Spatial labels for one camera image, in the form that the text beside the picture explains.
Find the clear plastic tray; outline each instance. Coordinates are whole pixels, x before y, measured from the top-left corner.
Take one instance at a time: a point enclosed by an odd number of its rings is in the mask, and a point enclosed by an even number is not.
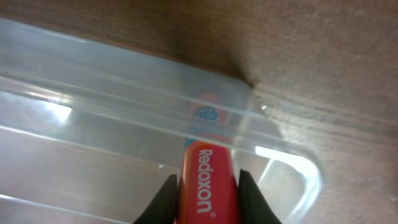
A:
[[[228,122],[193,119],[193,102]],[[241,81],[0,19],[0,222],[131,223],[180,173],[188,137],[228,146],[282,222],[299,223],[321,173],[257,107]]]

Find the redoxon text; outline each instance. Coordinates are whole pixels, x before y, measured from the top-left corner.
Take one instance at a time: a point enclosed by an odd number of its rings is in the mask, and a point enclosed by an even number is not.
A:
[[[209,212],[211,210],[211,184],[210,177],[213,169],[209,165],[211,149],[199,151],[198,168],[198,210],[197,213]]]

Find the wooden table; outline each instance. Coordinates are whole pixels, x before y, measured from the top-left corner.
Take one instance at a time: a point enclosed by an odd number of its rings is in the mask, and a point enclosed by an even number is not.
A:
[[[397,222],[397,1],[5,0],[0,14],[245,79],[326,170],[304,223]]]

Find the transparent plastic bin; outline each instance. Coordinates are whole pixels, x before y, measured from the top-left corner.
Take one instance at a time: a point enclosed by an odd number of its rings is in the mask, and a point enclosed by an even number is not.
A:
[[[228,122],[192,118],[194,102]],[[0,19],[0,223],[131,223],[180,173],[187,137],[228,146],[236,173],[252,173],[283,223],[300,223],[320,170],[259,111],[241,81]]]

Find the wood grain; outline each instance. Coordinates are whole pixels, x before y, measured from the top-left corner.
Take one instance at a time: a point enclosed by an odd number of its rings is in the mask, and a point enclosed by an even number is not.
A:
[[[0,13],[254,83],[326,170],[304,223],[398,219],[398,1],[6,0]]]

